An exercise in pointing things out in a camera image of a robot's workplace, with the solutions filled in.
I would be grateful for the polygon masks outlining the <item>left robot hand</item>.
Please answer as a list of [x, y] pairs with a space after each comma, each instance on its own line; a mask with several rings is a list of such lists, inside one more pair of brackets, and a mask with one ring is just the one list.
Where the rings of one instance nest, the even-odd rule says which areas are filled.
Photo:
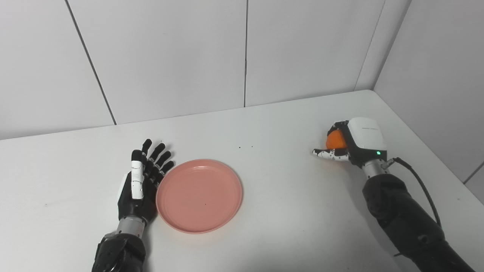
[[172, 153], [161, 142], [152, 151], [152, 140], [131, 153], [128, 172], [117, 203], [119, 220], [130, 216], [151, 223], [157, 214], [156, 193], [165, 175], [174, 167]]

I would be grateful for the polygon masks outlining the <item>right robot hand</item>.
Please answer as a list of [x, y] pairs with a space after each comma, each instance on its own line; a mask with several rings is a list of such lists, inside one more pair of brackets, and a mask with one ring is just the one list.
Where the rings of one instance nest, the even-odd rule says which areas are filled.
[[380, 126], [367, 117], [334, 122], [327, 133], [326, 147], [315, 148], [312, 154], [323, 159], [349, 161], [359, 168], [370, 161], [388, 158]]

